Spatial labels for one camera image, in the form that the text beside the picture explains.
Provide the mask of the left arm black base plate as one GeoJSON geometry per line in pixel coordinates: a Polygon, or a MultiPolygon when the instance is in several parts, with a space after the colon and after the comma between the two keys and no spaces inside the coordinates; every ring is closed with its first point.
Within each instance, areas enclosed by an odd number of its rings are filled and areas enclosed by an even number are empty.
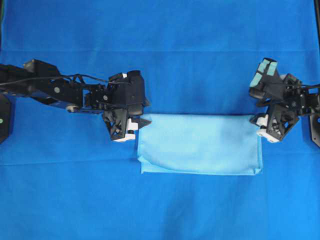
{"type": "Polygon", "coordinates": [[[16,99],[13,96],[0,94],[0,144],[3,144],[13,133],[15,123],[16,99]]]}

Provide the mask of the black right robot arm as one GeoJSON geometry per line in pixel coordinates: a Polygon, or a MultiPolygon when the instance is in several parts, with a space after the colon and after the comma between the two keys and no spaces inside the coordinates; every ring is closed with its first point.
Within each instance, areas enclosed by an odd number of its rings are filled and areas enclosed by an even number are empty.
{"type": "Polygon", "coordinates": [[[279,74],[278,62],[264,58],[256,69],[249,85],[249,95],[256,99],[257,107],[280,105],[296,111],[299,116],[311,115],[320,111],[320,86],[305,85],[294,75],[279,74]]]}

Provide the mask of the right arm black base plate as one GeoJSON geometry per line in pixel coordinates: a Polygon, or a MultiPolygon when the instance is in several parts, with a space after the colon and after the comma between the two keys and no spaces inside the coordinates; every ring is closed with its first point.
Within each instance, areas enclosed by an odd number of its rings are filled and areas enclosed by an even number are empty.
{"type": "Polygon", "coordinates": [[[320,147],[320,114],[315,113],[309,116],[310,137],[314,144],[320,147]]]}

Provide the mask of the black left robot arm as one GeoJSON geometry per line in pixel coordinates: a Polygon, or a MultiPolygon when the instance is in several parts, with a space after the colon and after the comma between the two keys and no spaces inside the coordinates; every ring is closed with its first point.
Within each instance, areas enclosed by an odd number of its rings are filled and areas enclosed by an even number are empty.
{"type": "Polygon", "coordinates": [[[80,73],[64,75],[55,65],[32,59],[23,67],[1,64],[0,91],[70,113],[102,115],[111,134],[126,131],[128,120],[139,129],[151,124],[140,118],[150,103],[139,70],[117,73],[105,80],[80,73]]]}

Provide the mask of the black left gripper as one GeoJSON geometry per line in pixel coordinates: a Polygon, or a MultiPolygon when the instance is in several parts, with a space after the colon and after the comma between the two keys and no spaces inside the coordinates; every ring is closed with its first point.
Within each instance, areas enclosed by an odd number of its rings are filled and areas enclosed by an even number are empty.
{"type": "Polygon", "coordinates": [[[114,106],[126,108],[130,117],[135,117],[137,130],[148,126],[151,120],[143,119],[144,107],[151,105],[145,95],[145,80],[140,70],[118,73],[108,78],[108,102],[114,106]]]}

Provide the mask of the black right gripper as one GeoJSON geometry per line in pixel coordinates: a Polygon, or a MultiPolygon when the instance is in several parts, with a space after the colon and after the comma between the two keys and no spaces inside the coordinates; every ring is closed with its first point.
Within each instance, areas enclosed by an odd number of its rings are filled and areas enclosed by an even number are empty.
{"type": "Polygon", "coordinates": [[[302,82],[290,73],[279,75],[277,66],[277,61],[264,58],[250,82],[249,95],[257,100],[257,107],[284,103],[302,86],[302,82]]]}

